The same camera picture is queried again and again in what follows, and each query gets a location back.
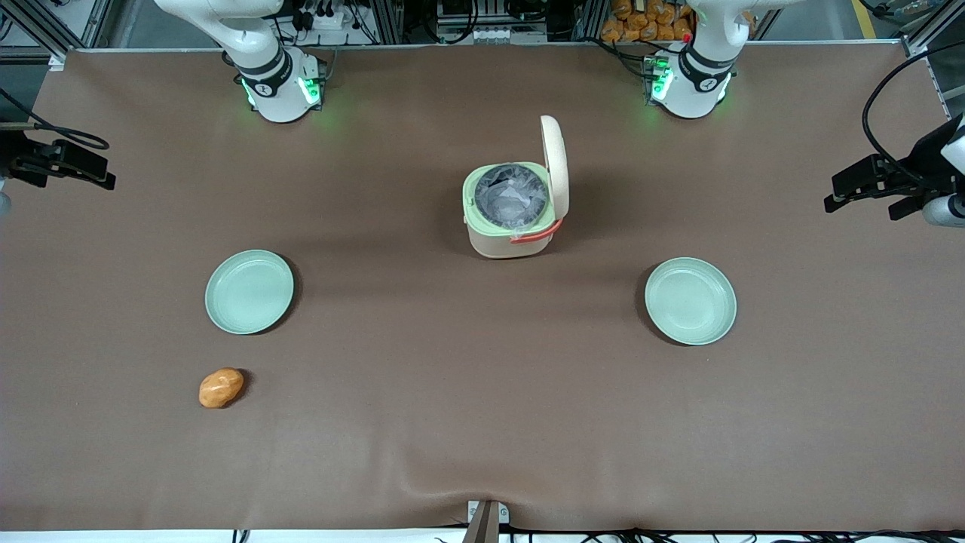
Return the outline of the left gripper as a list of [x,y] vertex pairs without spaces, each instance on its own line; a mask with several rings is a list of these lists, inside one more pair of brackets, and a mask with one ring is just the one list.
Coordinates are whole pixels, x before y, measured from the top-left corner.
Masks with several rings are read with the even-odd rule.
[[[963,114],[924,134],[908,155],[908,169],[921,189],[936,190],[939,195],[963,193]],[[832,193],[824,198],[825,213],[834,213],[845,205],[864,199],[907,196],[909,183],[905,176],[881,155],[869,155],[834,174]],[[897,221],[920,213],[926,205],[921,195],[907,196],[888,207],[889,219]]]

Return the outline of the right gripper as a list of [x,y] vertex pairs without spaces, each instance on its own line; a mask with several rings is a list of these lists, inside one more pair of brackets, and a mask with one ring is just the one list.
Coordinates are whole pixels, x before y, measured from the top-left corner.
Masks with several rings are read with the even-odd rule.
[[[1,124],[1,179],[19,179],[37,188],[45,188],[49,171],[44,168],[14,167],[21,155],[31,155],[34,143],[25,133],[34,130],[34,124]],[[53,141],[51,144],[51,170],[53,176],[68,176],[93,183],[101,189],[114,190],[116,176],[108,171],[109,161],[83,146],[69,141]]]

